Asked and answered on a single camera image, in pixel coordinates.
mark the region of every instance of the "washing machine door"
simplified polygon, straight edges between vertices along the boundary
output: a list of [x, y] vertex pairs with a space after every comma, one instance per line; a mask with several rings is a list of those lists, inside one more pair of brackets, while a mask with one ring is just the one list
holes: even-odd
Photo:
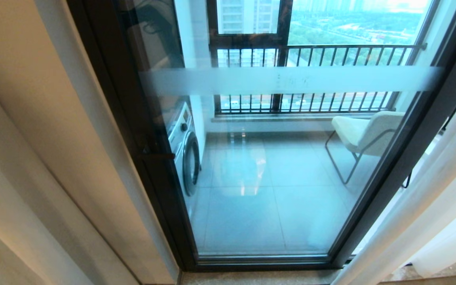
[[182, 178], [184, 192], [186, 195], [192, 196], [196, 192], [196, 182], [198, 180], [198, 172], [200, 171], [200, 152], [195, 132], [188, 132], [186, 135], [183, 151]]

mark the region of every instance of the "frosted glass strip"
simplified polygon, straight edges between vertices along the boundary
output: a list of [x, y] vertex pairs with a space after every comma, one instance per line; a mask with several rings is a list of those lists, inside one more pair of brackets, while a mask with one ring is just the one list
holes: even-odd
[[432, 90], [441, 71], [429, 66], [185, 68], [141, 73], [141, 79], [147, 92], [158, 96], [417, 92]]

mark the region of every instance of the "tiled floor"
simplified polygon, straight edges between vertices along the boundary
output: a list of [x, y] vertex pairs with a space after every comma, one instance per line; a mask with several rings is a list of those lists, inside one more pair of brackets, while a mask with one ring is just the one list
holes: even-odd
[[[208, 135], [192, 227], [200, 255], [326, 254], [379, 158], [344, 186], [326, 133]], [[331, 152], [347, 175], [355, 160]]]

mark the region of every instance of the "chair cushion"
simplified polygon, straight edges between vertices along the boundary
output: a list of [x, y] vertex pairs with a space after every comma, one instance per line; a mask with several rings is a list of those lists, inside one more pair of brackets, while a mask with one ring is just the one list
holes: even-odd
[[353, 119], [336, 116], [332, 119], [332, 125], [340, 137], [342, 143], [350, 152], [358, 152], [358, 143], [362, 137], [369, 120]]

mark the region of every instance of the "metal railing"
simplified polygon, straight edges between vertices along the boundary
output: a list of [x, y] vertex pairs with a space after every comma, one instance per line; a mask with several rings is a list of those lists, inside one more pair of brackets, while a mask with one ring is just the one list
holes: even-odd
[[[410, 65], [426, 45], [300, 45], [280, 48], [218, 49], [218, 67]], [[217, 95], [216, 114], [379, 112], [390, 110], [398, 92]]]

